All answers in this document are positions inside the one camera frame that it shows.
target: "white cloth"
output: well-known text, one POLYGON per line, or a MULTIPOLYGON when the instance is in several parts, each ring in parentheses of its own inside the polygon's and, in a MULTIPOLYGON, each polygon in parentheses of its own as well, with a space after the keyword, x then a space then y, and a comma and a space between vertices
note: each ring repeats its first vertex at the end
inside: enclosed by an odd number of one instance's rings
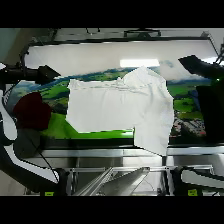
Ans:
POLYGON ((70 80, 66 120, 78 132, 135 129, 134 144, 166 155, 173 98, 163 77, 140 67, 115 81, 70 80))

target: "green label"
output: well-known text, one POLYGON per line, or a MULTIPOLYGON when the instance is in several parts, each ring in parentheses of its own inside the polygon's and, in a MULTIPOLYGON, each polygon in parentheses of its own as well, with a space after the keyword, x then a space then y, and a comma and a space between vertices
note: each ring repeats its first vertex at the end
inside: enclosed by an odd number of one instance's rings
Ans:
POLYGON ((198 196, 198 192, 196 189, 188 190, 188 196, 198 196))
POLYGON ((45 192, 45 196, 54 196, 54 192, 45 192))

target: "white fabric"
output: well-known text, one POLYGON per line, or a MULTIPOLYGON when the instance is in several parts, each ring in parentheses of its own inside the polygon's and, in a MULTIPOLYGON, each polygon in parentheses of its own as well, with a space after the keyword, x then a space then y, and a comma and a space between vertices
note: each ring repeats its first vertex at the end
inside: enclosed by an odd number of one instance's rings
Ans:
POLYGON ((70 80, 66 120, 78 132, 135 129, 134 144, 166 155, 173 126, 173 98, 163 77, 140 67, 123 79, 70 80))

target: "black border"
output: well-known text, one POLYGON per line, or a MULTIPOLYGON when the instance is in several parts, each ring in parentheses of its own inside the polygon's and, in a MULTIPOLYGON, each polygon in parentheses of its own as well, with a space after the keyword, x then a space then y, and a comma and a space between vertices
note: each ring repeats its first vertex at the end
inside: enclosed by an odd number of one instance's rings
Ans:
MULTIPOLYGON (((30 43, 25 46, 28 51, 30 47, 48 46, 48 45, 62 45, 62 44, 82 44, 82 43, 104 43, 104 42, 133 42, 133 41, 173 41, 173 40, 209 40, 213 46, 215 52, 218 52, 209 36, 174 36, 174 37, 148 37, 148 38, 108 38, 108 39, 85 39, 85 40, 66 40, 66 41, 49 41, 49 42, 36 42, 30 43)), ((189 148, 189 147, 215 147, 223 146, 224 143, 219 144, 175 144, 169 145, 168 148, 189 148)), ((137 149, 134 146, 133 139, 55 139, 55 138, 43 138, 43 149, 67 149, 67 150, 82 150, 82 149, 137 149)))

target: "dark red fabric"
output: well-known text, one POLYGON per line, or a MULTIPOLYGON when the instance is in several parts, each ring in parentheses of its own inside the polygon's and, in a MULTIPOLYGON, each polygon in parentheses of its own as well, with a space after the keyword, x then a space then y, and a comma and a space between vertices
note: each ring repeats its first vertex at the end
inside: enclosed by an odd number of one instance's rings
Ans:
POLYGON ((17 118, 18 128, 31 128, 44 130, 48 128, 51 118, 51 108, 42 102, 39 92, 27 94, 22 97, 13 109, 13 114, 17 118))

